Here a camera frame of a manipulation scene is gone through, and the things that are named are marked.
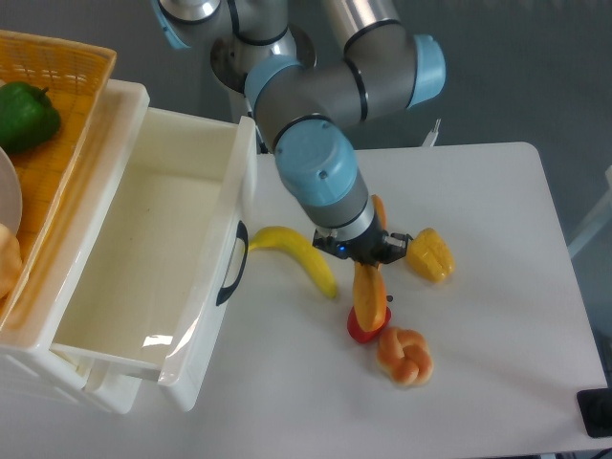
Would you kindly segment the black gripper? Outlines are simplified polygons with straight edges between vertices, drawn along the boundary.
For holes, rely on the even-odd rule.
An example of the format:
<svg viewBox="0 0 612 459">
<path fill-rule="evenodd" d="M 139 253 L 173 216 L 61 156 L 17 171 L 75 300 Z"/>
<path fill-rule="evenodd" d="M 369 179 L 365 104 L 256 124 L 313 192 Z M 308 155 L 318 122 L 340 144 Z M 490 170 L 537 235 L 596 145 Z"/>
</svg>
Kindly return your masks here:
<svg viewBox="0 0 612 459">
<path fill-rule="evenodd" d="M 362 264 L 376 266 L 391 264 L 406 257 L 408 245 L 412 240 L 413 237 L 408 233 L 388 234 L 378 214 L 374 213 L 368 227 L 359 236 L 347 241 L 339 241 L 335 236 L 325 235 L 316 229 L 312 245 L 315 249 L 338 259 L 351 259 Z"/>
</svg>

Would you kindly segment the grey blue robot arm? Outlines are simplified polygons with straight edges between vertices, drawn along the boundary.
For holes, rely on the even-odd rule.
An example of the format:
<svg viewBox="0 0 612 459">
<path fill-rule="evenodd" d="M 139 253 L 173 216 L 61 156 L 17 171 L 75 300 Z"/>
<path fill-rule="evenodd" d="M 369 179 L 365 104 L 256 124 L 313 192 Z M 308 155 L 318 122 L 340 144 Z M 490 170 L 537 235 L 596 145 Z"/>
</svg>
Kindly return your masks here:
<svg viewBox="0 0 612 459">
<path fill-rule="evenodd" d="M 314 246 L 378 266 L 406 255 L 410 238 L 388 232 L 344 128 L 436 98 L 446 82 L 439 43 L 408 33 L 390 1 L 328 1 L 341 61 L 318 68 L 309 36 L 285 1 L 156 1 L 170 46 L 188 49 L 199 27 L 218 33 L 217 80 L 251 117 L 260 147 L 315 225 Z"/>
</svg>

